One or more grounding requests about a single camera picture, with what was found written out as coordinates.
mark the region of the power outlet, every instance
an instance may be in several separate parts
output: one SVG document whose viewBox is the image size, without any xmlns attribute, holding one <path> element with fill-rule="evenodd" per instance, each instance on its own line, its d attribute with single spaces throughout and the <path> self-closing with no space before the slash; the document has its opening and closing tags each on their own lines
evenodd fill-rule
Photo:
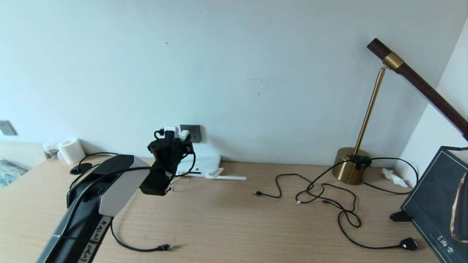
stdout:
<svg viewBox="0 0 468 263">
<path fill-rule="evenodd" d="M 0 130 L 3 135 L 15 136 L 17 135 L 13 126 L 9 121 L 0 121 Z"/>
<path fill-rule="evenodd" d="M 201 142 L 202 141 L 202 132 L 200 130 L 200 125 L 187 125 L 181 124 L 180 130 L 188 130 L 190 133 L 191 142 Z"/>
</svg>

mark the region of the wooden desk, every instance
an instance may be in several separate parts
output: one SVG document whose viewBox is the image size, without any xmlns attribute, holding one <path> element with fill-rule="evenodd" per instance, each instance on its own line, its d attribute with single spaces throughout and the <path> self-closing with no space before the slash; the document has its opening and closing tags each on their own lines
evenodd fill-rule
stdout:
<svg viewBox="0 0 468 263">
<path fill-rule="evenodd" d="M 96 157 L 91 162 L 103 159 Z M 0 261 L 35 262 L 66 211 L 66 192 L 75 178 L 68 174 L 72 166 L 47 160 L 0 191 Z M 175 183 L 175 191 L 165 197 L 137 191 L 116 217 L 116 234 L 125 243 L 152 248 L 172 242 L 175 249 L 130 251 L 117 245 L 109 231 L 94 262 L 439 262 L 411 223 L 388 218 L 399 210 L 406 196 L 365 185 L 346 185 L 331 174 L 318 181 L 348 188 L 358 196 L 362 227 L 353 228 L 342 220 L 348 234 L 358 242 L 389 246 L 413 237 L 419 243 L 417 251 L 365 249 L 343 236 L 337 224 L 337 208 L 320 201 L 295 204 L 295 194 L 306 187 L 298 177 L 280 179 L 283 198 L 252 194 L 254 190 L 277 194 L 274 178 L 278 174 L 299 173 L 313 179 L 326 167 L 234 162 L 223 162 L 222 167 L 224 175 L 247 176 L 247 180 L 181 178 Z M 381 178 L 373 171 L 367 180 L 403 190 Z M 352 197 L 343 191 L 330 188 L 325 194 L 345 207 L 351 206 Z"/>
</svg>

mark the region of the toilet paper roll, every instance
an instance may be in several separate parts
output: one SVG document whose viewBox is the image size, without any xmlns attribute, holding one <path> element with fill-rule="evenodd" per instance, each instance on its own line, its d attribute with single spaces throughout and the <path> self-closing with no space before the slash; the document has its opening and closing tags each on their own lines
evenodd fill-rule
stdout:
<svg viewBox="0 0 468 263">
<path fill-rule="evenodd" d="M 70 138 L 57 144 L 57 148 L 68 164 L 77 163 L 85 157 L 78 138 Z"/>
</svg>

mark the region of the desk lamp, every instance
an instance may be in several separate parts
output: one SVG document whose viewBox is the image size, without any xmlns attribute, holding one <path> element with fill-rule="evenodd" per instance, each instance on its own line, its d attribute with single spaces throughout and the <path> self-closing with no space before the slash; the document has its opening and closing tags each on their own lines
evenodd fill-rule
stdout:
<svg viewBox="0 0 468 263">
<path fill-rule="evenodd" d="M 421 76 L 419 76 L 410 66 L 408 66 L 403 59 L 401 59 L 395 52 L 392 52 L 377 38 L 374 39 L 367 48 L 372 51 L 378 58 L 380 58 L 384 66 L 379 70 L 377 80 L 375 81 L 374 90 L 372 92 L 369 106 L 367 107 L 366 115 L 359 132 L 358 140 L 354 148 L 345 147 L 338 150 L 335 158 L 335 164 L 344 162 L 332 169 L 333 176 L 348 184 L 360 184 L 367 172 L 367 167 L 364 165 L 356 165 L 349 161 L 352 156 L 367 156 L 370 155 L 359 149 L 361 141 L 366 131 L 367 122 L 369 121 L 372 108 L 374 106 L 375 98 L 382 83 L 383 76 L 386 69 L 393 70 L 395 73 L 400 74 L 408 80 L 419 92 L 426 97 L 426 99 L 442 114 L 448 121 L 450 121 L 455 128 L 457 128 L 468 141 L 468 123 L 433 87 L 431 87 Z"/>
</svg>

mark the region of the round black base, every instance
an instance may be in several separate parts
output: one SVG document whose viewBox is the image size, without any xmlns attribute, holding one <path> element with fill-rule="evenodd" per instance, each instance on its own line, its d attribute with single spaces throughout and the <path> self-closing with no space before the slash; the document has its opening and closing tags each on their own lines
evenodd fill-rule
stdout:
<svg viewBox="0 0 468 263">
<path fill-rule="evenodd" d="M 89 169 L 91 169 L 93 165 L 90 164 L 89 162 L 85 162 L 85 163 L 82 163 L 80 164 L 80 169 L 77 170 L 78 168 L 78 165 L 73 167 L 71 170 L 70 170 L 70 174 L 71 175 L 80 175 L 82 173 L 85 173 L 86 171 L 88 171 Z"/>
</svg>

